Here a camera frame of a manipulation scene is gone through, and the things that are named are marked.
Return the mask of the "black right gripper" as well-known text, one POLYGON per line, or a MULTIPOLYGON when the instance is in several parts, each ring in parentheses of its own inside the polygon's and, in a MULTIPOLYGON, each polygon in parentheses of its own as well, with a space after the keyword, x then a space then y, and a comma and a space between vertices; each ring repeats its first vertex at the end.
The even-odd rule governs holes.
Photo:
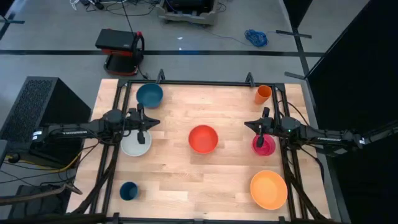
POLYGON ((254 132, 258 132, 258 139, 257 139, 257 147, 262 147, 264 145, 264 135, 271 134, 273 135, 277 124, 274 121, 274 118, 269 116, 270 108, 264 107, 262 116, 254 121, 245 121, 244 124, 249 129, 254 132))

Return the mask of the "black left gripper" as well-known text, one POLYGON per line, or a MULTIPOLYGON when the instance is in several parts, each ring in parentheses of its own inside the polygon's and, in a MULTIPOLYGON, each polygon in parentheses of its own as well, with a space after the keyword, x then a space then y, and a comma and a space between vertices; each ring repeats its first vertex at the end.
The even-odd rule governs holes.
MULTIPOLYGON (((144 144, 146 142, 144 137, 144 106, 142 103, 138 103, 135 108, 129 108, 128 111, 128 130, 138 130, 137 140, 139 144, 144 144)), ((146 124, 146 131, 150 130, 154 126, 160 124, 158 119, 150 118, 145 116, 145 120, 149 123, 146 124)))

